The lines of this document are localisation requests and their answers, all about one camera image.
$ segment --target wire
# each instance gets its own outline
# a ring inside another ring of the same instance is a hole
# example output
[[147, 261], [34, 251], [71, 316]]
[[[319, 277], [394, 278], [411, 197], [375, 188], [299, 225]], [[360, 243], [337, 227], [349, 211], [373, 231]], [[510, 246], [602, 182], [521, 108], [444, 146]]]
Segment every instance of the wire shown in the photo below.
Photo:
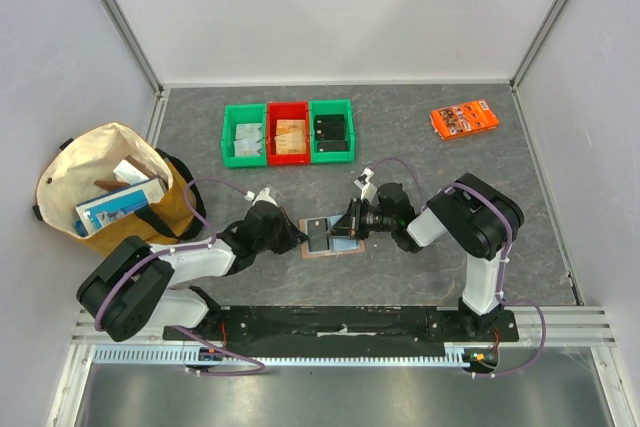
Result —
[[500, 346], [500, 331], [498, 330], [497, 327], [493, 328], [493, 334], [496, 336], [496, 340], [493, 343], [493, 347], [491, 347], [491, 350], [489, 352], [497, 352]]
[[409, 164], [408, 162], [400, 159], [399, 157], [385, 157], [384, 159], [381, 159], [377, 162], [374, 162], [369, 168], [371, 170], [375, 170], [376, 167], [378, 167], [380, 164], [382, 164], [383, 162], [388, 162], [390, 160], [393, 160], [395, 162], [399, 162], [402, 165], [404, 165], [405, 169], [407, 169], [407, 171], [409, 172], [409, 174], [411, 175], [411, 178], [413, 179], [413, 183], [416, 185], [416, 189], [418, 189], [418, 194], [420, 195], [420, 211], [424, 211], [424, 209], [426, 208], [427, 205], [427, 196], [424, 193], [424, 188], [422, 187], [422, 184], [420, 183], [420, 179], [418, 178], [418, 174], [415, 171], [415, 169], [411, 166], [411, 164]]
[[226, 347], [229, 341], [227, 338], [227, 330], [224, 327], [224, 322], [220, 323], [220, 330], [222, 331], [222, 346]]
[[[196, 209], [193, 207], [193, 205], [191, 205], [191, 202], [189, 200], [189, 191], [192, 185], [198, 183], [198, 182], [218, 182], [221, 184], [225, 184], [228, 185], [229, 187], [231, 187], [232, 189], [237, 190], [238, 192], [240, 192], [241, 194], [247, 195], [248, 190], [243, 189], [239, 186], [237, 186], [236, 184], [234, 184], [231, 181], [228, 181], [226, 179], [220, 179], [218, 177], [200, 177], [198, 179], [193, 179], [191, 182], [189, 182], [183, 191], [183, 197], [184, 197], [184, 201], [187, 205], [187, 207], [189, 208], [189, 210], [191, 211], [191, 213], [200, 221], [202, 222], [202, 224], [207, 227], [207, 229], [209, 229], [209, 231], [211, 232], [213, 238], [217, 238], [217, 233], [216, 233], [216, 229], [213, 226], [213, 224], [211, 222], [209, 222], [207, 219], [205, 219], [203, 216], [201, 216]], [[109, 308], [109, 305], [111, 304], [111, 302], [113, 301], [113, 299], [115, 298], [115, 296], [118, 294], [118, 292], [120, 292], [120, 289], [122, 288], [122, 286], [124, 284], [127, 283], [127, 281], [129, 281], [134, 275], [136, 275], [138, 273], [138, 271], [140, 271], [143, 267], [145, 267], [149, 262], [151, 262], [152, 260], [157, 259], [158, 257], [161, 257], [163, 255], [166, 254], [171, 254], [173, 252], [185, 252], [185, 251], [190, 251], [190, 250], [199, 250], [199, 249], [207, 249], [209, 248], [208, 244], [199, 244], [199, 245], [175, 245], [172, 247], [169, 247], [167, 249], [163, 249], [163, 250], [159, 250], [158, 252], [152, 252], [149, 255], [147, 255], [146, 257], [143, 257], [141, 260], [139, 260], [138, 262], [136, 262], [136, 264], [134, 264], [133, 267], [131, 267], [121, 278], [118, 282], [116, 282], [116, 285], [113, 286], [113, 288], [109, 291], [109, 293], [107, 294], [107, 296], [105, 297], [104, 301], [102, 302], [102, 305], [100, 306], [100, 308], [98, 309], [98, 313], [96, 314], [95, 317], [95, 321], [94, 321], [94, 327], [98, 332], [102, 332], [104, 329], [102, 328], [102, 318], [104, 317], [105, 312], [107, 311], [107, 309]]]
[[237, 190], [242, 195], [247, 195], [249, 191], [247, 189], [243, 189], [242, 187], [240, 187], [237, 184], [234, 184], [230, 180], [221, 179], [219, 177], [211, 177], [211, 176], [209, 176], [209, 177], [200, 177], [200, 178], [197, 178], [197, 179], [193, 179], [191, 182], [189, 182], [185, 186], [185, 188], [184, 188], [184, 190], [182, 192], [182, 195], [184, 197], [184, 203], [187, 204], [187, 207], [189, 208], [191, 213], [194, 215], [194, 217], [196, 219], [198, 219], [200, 222], [202, 222], [202, 225], [204, 225], [209, 230], [209, 232], [211, 232], [213, 237], [215, 238], [217, 236], [217, 232], [216, 232], [216, 229], [213, 226], [213, 224], [211, 222], [209, 222], [207, 219], [205, 219], [202, 215], [200, 215], [196, 211], [195, 207], [193, 207], [193, 205], [191, 205], [191, 202], [189, 200], [189, 191], [191, 189], [191, 186], [197, 184], [198, 182], [217, 182], [219, 184], [224, 184], [224, 185], [227, 185], [227, 186], [231, 187], [234, 190]]
[[445, 186], [442, 190], [447, 191], [451, 188], [463, 190], [469, 195], [471, 195], [472, 197], [475, 197], [478, 201], [480, 201], [480, 203], [482, 203], [491, 212], [493, 212], [493, 214], [495, 214], [496, 217], [498, 217], [500, 222], [502, 222], [502, 224], [504, 225], [505, 230], [507, 231], [507, 242], [500, 254], [500, 266], [498, 267], [498, 280], [496, 283], [496, 292], [495, 292], [497, 301], [500, 304], [504, 305], [505, 307], [512, 307], [515, 305], [530, 305], [534, 309], [536, 309], [536, 312], [540, 317], [540, 327], [542, 330], [540, 334], [540, 345], [536, 349], [533, 356], [527, 362], [525, 362], [519, 367], [515, 367], [513, 369], [505, 370], [502, 372], [491, 373], [491, 374], [476, 374], [476, 377], [496, 378], [496, 377], [505, 377], [511, 374], [517, 374], [519, 372], [522, 372], [526, 368], [530, 367], [531, 365], [535, 364], [537, 360], [540, 358], [540, 356], [542, 355], [542, 351], [544, 350], [544, 344], [547, 341], [547, 323], [544, 319], [544, 314], [542, 313], [542, 309], [540, 308], [538, 303], [534, 302], [531, 299], [519, 299], [519, 300], [512, 300], [510, 302], [506, 302], [502, 298], [502, 295], [503, 295], [502, 286], [504, 284], [505, 269], [506, 269], [507, 262], [509, 261], [509, 252], [511, 251], [511, 247], [513, 246], [513, 229], [511, 228], [511, 224], [509, 224], [509, 221], [507, 220], [507, 218], [504, 216], [502, 212], [500, 212], [500, 210], [498, 210], [498, 208], [495, 205], [493, 205], [489, 201], [489, 199], [487, 199], [484, 195], [482, 195], [477, 190], [472, 189], [471, 187], [461, 184], [459, 182], [454, 182], [452, 184], [449, 184]]
[[207, 371], [196, 370], [196, 369], [193, 369], [191, 367], [187, 367], [187, 370], [189, 372], [193, 373], [193, 374], [204, 375], [204, 376], [208, 376], [208, 377], [241, 377], [241, 376], [245, 376], [245, 375], [260, 374], [260, 373], [264, 372], [265, 369], [267, 368], [259, 360], [252, 359], [250, 357], [245, 357], [244, 355], [241, 355], [241, 354], [236, 354], [235, 352], [231, 352], [231, 351], [225, 349], [224, 347], [219, 347], [217, 345], [213, 345], [211, 342], [208, 342], [205, 339], [203, 339], [202, 337], [200, 337], [199, 335], [194, 334], [193, 332], [191, 332], [186, 327], [183, 327], [181, 325], [172, 325], [171, 327], [176, 329], [178, 332], [186, 335], [190, 339], [195, 340], [196, 342], [200, 342], [205, 347], [208, 347], [209, 349], [213, 349], [215, 352], [218, 352], [218, 353], [221, 353], [223, 355], [226, 355], [227, 357], [232, 357], [234, 359], [242, 360], [244, 362], [249, 362], [250, 364], [253, 364], [253, 365], [256, 366], [255, 369], [251, 369], [251, 370], [235, 370], [235, 371], [227, 371], [227, 372], [218, 372], [218, 371], [216, 371], [216, 372], [207, 372]]

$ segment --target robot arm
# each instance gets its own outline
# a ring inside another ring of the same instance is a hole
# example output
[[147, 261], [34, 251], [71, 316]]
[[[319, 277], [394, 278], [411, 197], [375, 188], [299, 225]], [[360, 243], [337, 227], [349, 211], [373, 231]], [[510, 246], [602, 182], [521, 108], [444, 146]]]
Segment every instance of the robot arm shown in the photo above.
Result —
[[[520, 207], [467, 173], [427, 201], [424, 211], [416, 215], [400, 184], [376, 189], [370, 182], [372, 176], [373, 172], [365, 169], [355, 181], [361, 195], [352, 199], [347, 213], [328, 235], [365, 239], [371, 231], [391, 232], [402, 250], [416, 253], [449, 232], [467, 252], [467, 281], [460, 310], [466, 314], [469, 331], [486, 329], [502, 309], [496, 286], [507, 232], [503, 221], [467, 190], [498, 209], [511, 227], [512, 241], [524, 223]], [[376, 195], [378, 205], [373, 204]]]
[[238, 273], [265, 250], [282, 254], [305, 240], [308, 237], [293, 225], [267, 188], [255, 197], [243, 220], [233, 222], [215, 239], [174, 247], [149, 245], [135, 236], [125, 239], [83, 282], [76, 298], [95, 318], [116, 284], [148, 258], [108, 302], [100, 320], [103, 330], [119, 342], [145, 326], [195, 327], [217, 304], [200, 289], [173, 287], [201, 277]]

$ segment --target book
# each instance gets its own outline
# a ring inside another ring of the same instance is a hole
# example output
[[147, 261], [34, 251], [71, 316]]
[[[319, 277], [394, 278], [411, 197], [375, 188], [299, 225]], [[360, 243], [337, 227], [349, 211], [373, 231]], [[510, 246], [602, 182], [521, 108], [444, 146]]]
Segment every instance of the book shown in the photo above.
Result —
[[163, 182], [154, 177], [82, 202], [76, 206], [76, 212], [87, 234], [92, 235], [142, 207], [159, 202], [164, 194]]

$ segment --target white wall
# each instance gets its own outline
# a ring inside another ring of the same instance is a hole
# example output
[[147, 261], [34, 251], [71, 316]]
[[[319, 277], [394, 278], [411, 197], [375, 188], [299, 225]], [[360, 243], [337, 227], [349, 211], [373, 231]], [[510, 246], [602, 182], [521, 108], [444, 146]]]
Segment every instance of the white wall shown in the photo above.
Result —
[[98, 0], [0, 0], [0, 425], [45, 424], [99, 257], [32, 214], [67, 138], [120, 120], [143, 130], [153, 96]]
[[165, 83], [507, 79], [552, 0], [118, 0]]
[[638, 0], [571, 0], [521, 99], [579, 286], [640, 394], [639, 32]]

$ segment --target plastic storage bin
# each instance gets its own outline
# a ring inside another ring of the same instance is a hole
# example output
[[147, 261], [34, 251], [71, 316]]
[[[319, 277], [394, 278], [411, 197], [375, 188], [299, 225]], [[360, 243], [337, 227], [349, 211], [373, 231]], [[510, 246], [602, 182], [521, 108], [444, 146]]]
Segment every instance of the plastic storage bin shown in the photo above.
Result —
[[[249, 157], [236, 157], [233, 142], [236, 138], [236, 126], [238, 124], [262, 124], [262, 153]], [[222, 139], [220, 150], [222, 162], [230, 169], [238, 167], [264, 167], [267, 165], [267, 105], [245, 104], [227, 105], [224, 111], [224, 125], [222, 127]]]
[[[342, 114], [345, 117], [345, 139], [348, 145], [346, 152], [319, 152], [316, 141], [316, 115]], [[311, 124], [311, 162], [324, 164], [330, 162], [353, 162], [356, 156], [356, 131], [353, 128], [353, 110], [350, 100], [312, 100], [309, 102], [309, 122]]]
[[[276, 154], [276, 123], [280, 119], [304, 120], [307, 131], [307, 151], [304, 154]], [[267, 163], [269, 165], [309, 164], [311, 148], [309, 140], [309, 103], [274, 102], [267, 104]]]

